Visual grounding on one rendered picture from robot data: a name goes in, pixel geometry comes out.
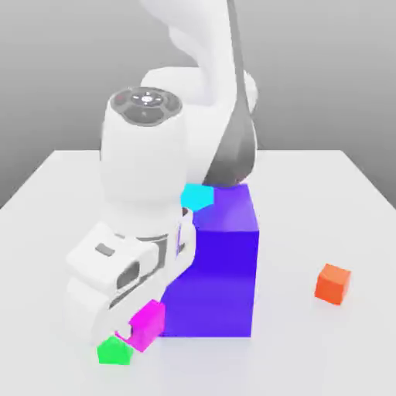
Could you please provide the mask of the small magenta cube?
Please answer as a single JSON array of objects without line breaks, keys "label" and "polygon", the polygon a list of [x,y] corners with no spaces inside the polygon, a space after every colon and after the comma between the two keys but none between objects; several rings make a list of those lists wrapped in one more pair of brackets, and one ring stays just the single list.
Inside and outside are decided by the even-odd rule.
[{"label": "small magenta cube", "polygon": [[163,333],[165,317],[166,306],[162,302],[152,299],[128,321],[133,326],[131,338],[122,339],[118,332],[115,333],[115,336],[143,353]]}]

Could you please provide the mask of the small cyan cube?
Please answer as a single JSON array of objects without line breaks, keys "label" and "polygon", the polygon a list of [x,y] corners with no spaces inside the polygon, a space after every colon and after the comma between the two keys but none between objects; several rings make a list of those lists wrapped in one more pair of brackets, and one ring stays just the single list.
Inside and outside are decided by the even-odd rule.
[{"label": "small cyan cube", "polygon": [[214,188],[201,184],[187,183],[181,195],[181,205],[192,211],[198,211],[212,205]]}]

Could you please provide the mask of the small green cube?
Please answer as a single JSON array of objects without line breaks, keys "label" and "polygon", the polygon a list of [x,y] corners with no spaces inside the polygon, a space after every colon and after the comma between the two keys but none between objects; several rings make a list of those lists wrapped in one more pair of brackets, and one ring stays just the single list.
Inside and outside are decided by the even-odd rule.
[{"label": "small green cube", "polygon": [[97,347],[100,364],[129,365],[133,353],[133,348],[115,335],[108,337]]}]

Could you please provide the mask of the small orange cube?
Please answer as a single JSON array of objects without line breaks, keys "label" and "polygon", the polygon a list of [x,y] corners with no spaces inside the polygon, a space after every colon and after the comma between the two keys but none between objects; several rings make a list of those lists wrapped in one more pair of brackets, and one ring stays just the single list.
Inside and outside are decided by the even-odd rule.
[{"label": "small orange cube", "polygon": [[347,293],[352,272],[335,265],[325,264],[319,273],[314,296],[340,306]]}]

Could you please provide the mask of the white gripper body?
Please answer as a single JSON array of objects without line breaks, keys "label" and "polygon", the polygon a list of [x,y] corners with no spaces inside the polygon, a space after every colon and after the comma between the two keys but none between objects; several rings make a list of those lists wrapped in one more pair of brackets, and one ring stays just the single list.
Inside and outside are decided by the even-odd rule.
[{"label": "white gripper body", "polygon": [[159,301],[166,287],[164,274],[156,273],[112,306],[112,297],[72,277],[67,283],[64,300],[67,325],[84,341],[100,344],[123,329],[149,301]]}]

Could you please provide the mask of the large blue box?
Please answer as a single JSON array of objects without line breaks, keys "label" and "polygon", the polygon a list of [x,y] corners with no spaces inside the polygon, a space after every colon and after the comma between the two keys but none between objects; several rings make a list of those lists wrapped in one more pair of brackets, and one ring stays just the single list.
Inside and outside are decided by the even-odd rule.
[{"label": "large blue box", "polygon": [[196,253],[162,297],[164,337],[251,335],[259,226],[249,188],[216,188],[193,215]]}]

